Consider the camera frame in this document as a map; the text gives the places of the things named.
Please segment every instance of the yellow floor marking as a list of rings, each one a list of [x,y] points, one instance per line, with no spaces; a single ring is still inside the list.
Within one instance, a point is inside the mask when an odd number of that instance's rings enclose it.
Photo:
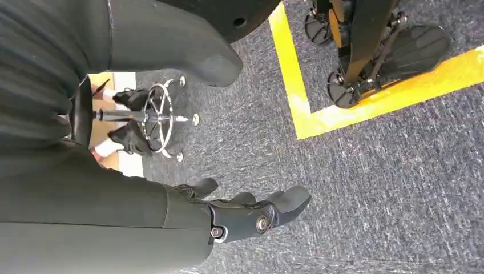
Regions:
[[[291,30],[281,2],[269,17],[298,139],[320,135],[484,82],[484,45],[442,62],[434,71],[396,84],[344,110],[311,113]]]

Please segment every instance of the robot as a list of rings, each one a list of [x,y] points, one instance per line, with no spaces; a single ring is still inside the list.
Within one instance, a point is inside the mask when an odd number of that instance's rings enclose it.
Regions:
[[[338,48],[338,70],[328,77],[328,95],[340,108],[437,67],[450,38],[436,25],[409,26],[398,0],[313,0],[305,17],[308,38]]]
[[[59,116],[88,73],[178,69],[232,84],[242,61],[205,19],[156,0],[0,7],[0,272],[169,272],[201,263],[216,243],[264,236],[308,205],[302,186],[259,202],[247,192],[204,201],[218,186],[210,178],[176,187],[127,178],[63,138],[71,127]]]

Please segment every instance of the robotic hand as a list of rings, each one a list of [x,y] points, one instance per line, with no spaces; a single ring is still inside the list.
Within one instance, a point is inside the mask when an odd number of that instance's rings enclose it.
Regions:
[[[201,263],[215,242],[294,220],[304,187],[256,202],[202,201],[206,179],[177,186],[100,167],[63,137],[87,73],[179,69],[211,86],[242,62],[208,24],[156,0],[0,0],[2,273],[158,273]]]

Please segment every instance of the person's foot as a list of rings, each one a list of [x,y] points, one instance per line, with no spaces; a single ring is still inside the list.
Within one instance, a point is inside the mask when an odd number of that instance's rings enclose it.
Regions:
[[[123,150],[129,154],[153,155],[148,141],[144,138],[138,124],[133,120],[117,130],[110,131],[108,136],[113,142],[123,145]]]
[[[149,93],[150,91],[146,88],[138,88],[136,90],[126,88],[124,91],[116,93],[112,99],[114,102],[122,104],[132,111],[141,111],[146,100],[148,100]]]

